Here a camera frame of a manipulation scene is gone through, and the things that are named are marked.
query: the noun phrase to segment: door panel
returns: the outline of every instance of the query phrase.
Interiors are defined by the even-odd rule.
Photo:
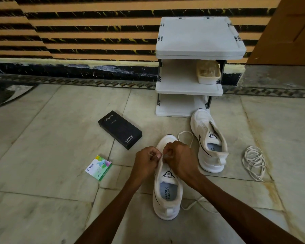
[[[305,0],[281,0],[247,64],[305,65]]]

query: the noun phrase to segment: white shoelace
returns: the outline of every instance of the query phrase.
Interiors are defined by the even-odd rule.
[[[193,143],[193,139],[194,139],[193,133],[191,133],[190,131],[183,131],[183,132],[180,132],[179,135],[177,136],[177,138],[178,138],[178,140],[179,140],[180,142],[181,142],[181,140],[180,140],[179,136],[180,136],[181,134],[183,134],[183,133],[189,133],[189,134],[192,135],[192,140],[191,140],[191,143],[190,143],[190,145],[189,145],[189,147],[191,148],[192,143]],[[183,210],[189,210],[189,209],[191,209],[192,206],[194,206],[196,203],[199,203],[199,205],[201,205],[201,207],[202,207],[203,209],[207,210],[208,212],[211,212],[211,213],[219,213],[218,211],[211,211],[211,210],[207,209],[206,207],[204,207],[203,204],[200,202],[200,201],[202,201],[203,199],[204,199],[204,197],[201,196],[200,198],[198,198],[198,199],[196,199],[194,202],[192,202],[187,208],[184,208],[183,205],[182,205],[182,203],[181,203],[181,208],[182,208]]]
[[[242,158],[242,164],[254,180],[264,182],[262,178],[265,173],[266,164],[262,151],[259,148],[254,146],[248,147],[244,153],[244,158]],[[259,169],[259,173],[253,172],[253,168]]]

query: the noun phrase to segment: tiled floor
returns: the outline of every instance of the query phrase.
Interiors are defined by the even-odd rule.
[[[156,100],[153,90],[40,85],[0,107],[0,243],[73,243],[123,187],[138,150],[190,130],[188,118],[156,116]],[[111,110],[142,130],[129,151],[97,123]],[[223,172],[206,176],[305,242],[305,99],[224,95],[211,114],[230,155]],[[250,145],[269,164],[265,183],[241,164]],[[113,162],[99,184],[84,171],[96,155]],[[113,243],[242,243],[199,205],[159,219],[152,191],[153,177],[134,195]],[[184,205],[199,196],[184,185]]]

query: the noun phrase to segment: unlaced sneaker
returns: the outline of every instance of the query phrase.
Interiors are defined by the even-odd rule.
[[[163,152],[167,143],[176,141],[176,137],[168,134],[163,137],[156,148]],[[155,186],[152,195],[152,204],[158,217],[163,220],[172,220],[179,213],[183,195],[183,186],[180,179],[174,174],[168,164],[160,158],[155,169]]]
[[[196,110],[191,117],[191,129],[200,144],[200,166],[208,172],[221,172],[226,164],[228,148],[210,113],[204,109]]]

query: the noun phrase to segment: diamond pattern border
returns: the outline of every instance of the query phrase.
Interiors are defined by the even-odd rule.
[[[125,80],[99,80],[74,79],[46,76],[29,76],[17,74],[0,74],[0,81],[14,84],[57,84],[73,86],[103,86],[155,90],[156,82],[125,81]],[[285,98],[305,98],[305,89],[278,89],[264,87],[222,86],[224,94],[270,96]]]

